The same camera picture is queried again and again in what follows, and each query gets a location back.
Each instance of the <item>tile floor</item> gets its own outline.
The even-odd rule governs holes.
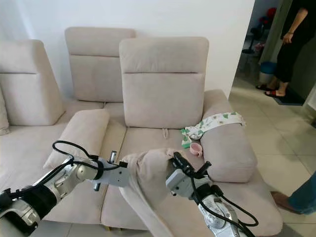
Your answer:
[[[258,158],[258,168],[271,187],[290,195],[316,170],[316,129],[300,107],[280,106],[254,89],[247,78],[236,78],[229,101],[247,122],[245,129]],[[316,213],[299,216],[280,210],[284,228],[277,237],[316,236]],[[32,237],[151,237],[149,232],[115,230],[102,226],[42,222]]]

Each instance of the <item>foot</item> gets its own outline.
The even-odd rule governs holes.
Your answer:
[[[270,96],[270,97],[284,97],[285,96],[285,92],[279,91],[279,90],[272,90],[272,91],[266,91],[265,95]]]
[[[265,90],[265,91],[275,90],[275,88],[270,88],[270,87],[267,86],[266,84],[257,85],[257,86],[256,86],[256,89],[258,89],[258,90]]]
[[[290,203],[288,202],[288,196],[287,196],[287,195],[282,194],[282,193],[280,193],[280,192],[271,192],[271,195],[272,195],[272,197],[273,197],[275,203],[276,203],[279,207],[281,207],[281,208],[283,208],[283,209],[285,209],[285,210],[287,210],[287,211],[293,212],[293,213],[295,213],[295,214],[301,214],[301,213],[299,213],[298,211],[296,211],[296,210],[290,205]]]

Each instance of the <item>pink cup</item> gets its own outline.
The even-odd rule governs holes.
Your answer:
[[[203,148],[199,143],[191,143],[190,145],[190,152],[198,157],[201,157],[203,155]]]

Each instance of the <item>floor mat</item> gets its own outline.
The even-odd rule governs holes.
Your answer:
[[[274,98],[279,105],[297,105],[302,106],[305,100],[292,90],[286,92],[286,96],[282,98]]]

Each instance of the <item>sofa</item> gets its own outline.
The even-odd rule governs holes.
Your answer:
[[[204,92],[207,39],[136,38],[132,29],[93,27],[68,28],[65,39],[74,98],[61,97],[42,42],[0,44],[0,86],[10,124],[10,133],[0,136],[1,190],[22,188],[47,173],[43,165],[51,144],[73,115],[104,109],[110,120],[99,156],[108,159],[116,150],[120,160],[131,153],[170,147],[183,150],[194,168],[208,160],[209,175],[226,197],[258,219],[252,232],[256,236],[280,232],[282,218],[239,124],[206,132],[200,140],[202,158],[181,147],[181,128],[233,111],[221,90]],[[177,214],[184,230],[198,233],[206,228],[194,202],[171,197],[164,203],[160,211],[169,216],[168,222]],[[147,230],[117,187],[102,185],[95,192],[89,181],[79,184],[45,220]]]

